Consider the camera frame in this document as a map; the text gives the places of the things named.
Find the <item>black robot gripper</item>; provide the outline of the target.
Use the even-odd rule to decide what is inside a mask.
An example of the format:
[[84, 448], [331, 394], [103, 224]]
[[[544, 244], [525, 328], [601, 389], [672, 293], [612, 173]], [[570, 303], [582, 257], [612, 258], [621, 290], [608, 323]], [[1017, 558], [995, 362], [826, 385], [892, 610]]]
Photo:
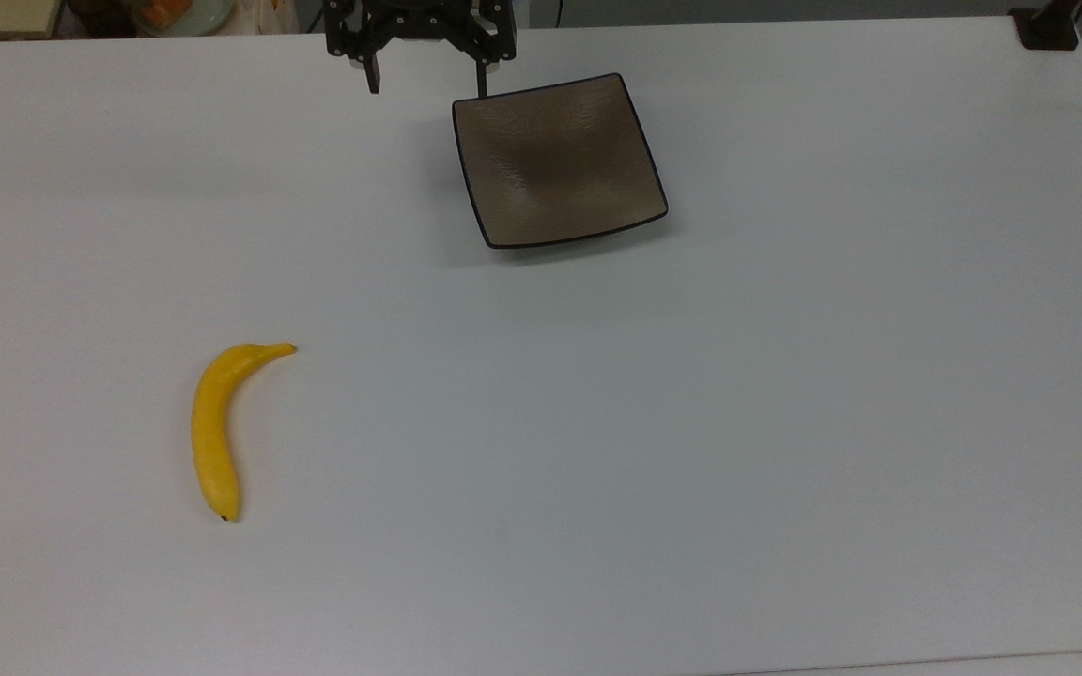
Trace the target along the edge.
[[475, 64], [477, 98], [488, 76], [516, 57], [515, 11], [510, 1], [325, 1], [327, 51], [364, 72], [370, 94], [381, 89], [378, 54], [392, 41], [443, 41]]

